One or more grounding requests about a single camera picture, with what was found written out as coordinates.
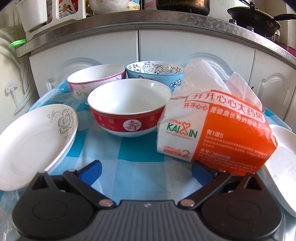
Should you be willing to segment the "blue checked tablecloth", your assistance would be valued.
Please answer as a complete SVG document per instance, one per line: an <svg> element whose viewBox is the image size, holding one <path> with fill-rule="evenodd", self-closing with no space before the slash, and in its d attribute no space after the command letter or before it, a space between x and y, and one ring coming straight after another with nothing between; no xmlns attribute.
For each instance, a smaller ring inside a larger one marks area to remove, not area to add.
<svg viewBox="0 0 296 241"><path fill-rule="evenodd" d="M157 152L157 132L136 138L121 138L103 130L88 105L72 96L66 82L38 99L32 109L49 104L71 106L79 118L74 143L53 174L81 169L94 160L102 174L93 188L114 200L173 200L197 191L201 184L191 173L191 164Z"/></svg>

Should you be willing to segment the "red white bowl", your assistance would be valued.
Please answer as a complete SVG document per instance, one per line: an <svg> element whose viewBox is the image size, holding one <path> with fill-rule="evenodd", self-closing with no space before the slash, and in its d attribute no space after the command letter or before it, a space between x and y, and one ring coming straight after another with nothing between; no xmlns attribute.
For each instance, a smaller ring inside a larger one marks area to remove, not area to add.
<svg viewBox="0 0 296 241"><path fill-rule="evenodd" d="M94 89L87 103L96 122L119 137L139 137L157 128L171 98L164 84L149 79L122 79Z"/></svg>

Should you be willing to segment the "orange tissue pack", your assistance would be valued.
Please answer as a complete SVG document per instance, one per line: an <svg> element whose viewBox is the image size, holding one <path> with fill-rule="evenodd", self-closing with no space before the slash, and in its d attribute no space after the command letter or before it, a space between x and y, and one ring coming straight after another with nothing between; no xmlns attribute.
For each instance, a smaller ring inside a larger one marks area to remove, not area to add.
<svg viewBox="0 0 296 241"><path fill-rule="evenodd" d="M158 122L159 153L244 175L277 146L259 98L238 73L223 81L206 60L186 65Z"/></svg>

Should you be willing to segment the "white plate grey flower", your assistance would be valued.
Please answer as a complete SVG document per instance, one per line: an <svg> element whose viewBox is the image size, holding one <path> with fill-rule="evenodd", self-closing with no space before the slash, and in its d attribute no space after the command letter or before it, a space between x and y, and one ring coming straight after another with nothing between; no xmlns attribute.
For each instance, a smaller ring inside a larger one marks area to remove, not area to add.
<svg viewBox="0 0 296 241"><path fill-rule="evenodd" d="M27 186L38 171L51 173L71 149L78 115L65 104L29 111L1 133L1 190Z"/></svg>

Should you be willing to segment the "pink floral white bowl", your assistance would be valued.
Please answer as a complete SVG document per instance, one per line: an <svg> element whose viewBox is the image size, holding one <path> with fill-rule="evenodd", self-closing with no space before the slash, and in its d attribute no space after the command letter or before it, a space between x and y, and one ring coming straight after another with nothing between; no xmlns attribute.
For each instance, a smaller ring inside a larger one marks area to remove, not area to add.
<svg viewBox="0 0 296 241"><path fill-rule="evenodd" d="M119 64L96 65L72 73L67 78L71 94L87 104L89 94L100 85L126 78L125 66Z"/></svg>

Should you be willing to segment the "large white plate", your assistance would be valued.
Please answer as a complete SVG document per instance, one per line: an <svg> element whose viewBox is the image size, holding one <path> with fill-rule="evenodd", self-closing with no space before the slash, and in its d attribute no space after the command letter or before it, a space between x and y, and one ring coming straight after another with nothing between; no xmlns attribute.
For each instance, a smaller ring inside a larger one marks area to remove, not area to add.
<svg viewBox="0 0 296 241"><path fill-rule="evenodd" d="M262 173L276 200L295 216L295 133L270 125L278 147L262 167Z"/></svg>

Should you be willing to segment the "white utensil holder cup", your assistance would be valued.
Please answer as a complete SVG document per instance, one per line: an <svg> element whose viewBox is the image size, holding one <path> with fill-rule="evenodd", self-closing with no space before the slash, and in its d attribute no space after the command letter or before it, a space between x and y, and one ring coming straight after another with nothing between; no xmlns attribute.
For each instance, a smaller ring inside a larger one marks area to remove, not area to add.
<svg viewBox="0 0 296 241"><path fill-rule="evenodd" d="M25 32L48 20L46 0L22 0L16 5Z"/></svg>

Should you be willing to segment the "white floral bowl on counter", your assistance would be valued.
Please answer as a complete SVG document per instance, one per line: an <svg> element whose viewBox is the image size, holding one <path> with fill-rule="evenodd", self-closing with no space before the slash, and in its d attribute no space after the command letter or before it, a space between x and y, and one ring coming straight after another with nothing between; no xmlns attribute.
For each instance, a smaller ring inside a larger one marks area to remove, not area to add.
<svg viewBox="0 0 296 241"><path fill-rule="evenodd" d="M129 0L90 0L89 5L93 13L102 15L124 11L128 6Z"/></svg>

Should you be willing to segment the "white spice rack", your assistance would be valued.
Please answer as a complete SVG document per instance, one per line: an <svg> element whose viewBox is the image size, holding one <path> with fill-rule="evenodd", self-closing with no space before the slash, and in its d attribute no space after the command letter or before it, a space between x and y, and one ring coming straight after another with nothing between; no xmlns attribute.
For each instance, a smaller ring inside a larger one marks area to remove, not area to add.
<svg viewBox="0 0 296 241"><path fill-rule="evenodd" d="M52 20L49 23L41 27L37 27L36 30L31 30L26 33L26 39L29 42L34 37L37 37L49 30L53 30L57 27L61 27L67 23L85 19L87 16L86 13L86 2L85 1L77 1L75 6L78 7L77 12L73 13L74 5L72 1L52 1L52 11L51 17Z"/></svg>

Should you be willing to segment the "green clip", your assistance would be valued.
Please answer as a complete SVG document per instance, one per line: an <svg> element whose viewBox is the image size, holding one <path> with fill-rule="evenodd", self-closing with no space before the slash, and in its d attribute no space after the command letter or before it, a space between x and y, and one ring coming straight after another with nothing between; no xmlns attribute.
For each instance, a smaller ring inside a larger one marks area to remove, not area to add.
<svg viewBox="0 0 296 241"><path fill-rule="evenodd" d="M16 40L10 43L9 48L18 48L27 42L26 39Z"/></svg>

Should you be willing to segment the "blue cartoon animal bowl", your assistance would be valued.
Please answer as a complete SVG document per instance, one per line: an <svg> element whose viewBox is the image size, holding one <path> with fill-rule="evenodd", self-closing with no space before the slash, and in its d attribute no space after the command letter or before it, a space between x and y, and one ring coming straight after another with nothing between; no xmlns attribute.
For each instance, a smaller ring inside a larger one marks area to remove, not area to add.
<svg viewBox="0 0 296 241"><path fill-rule="evenodd" d="M182 84L185 68L163 61L140 61L128 64L128 78L150 79L166 85L172 92Z"/></svg>

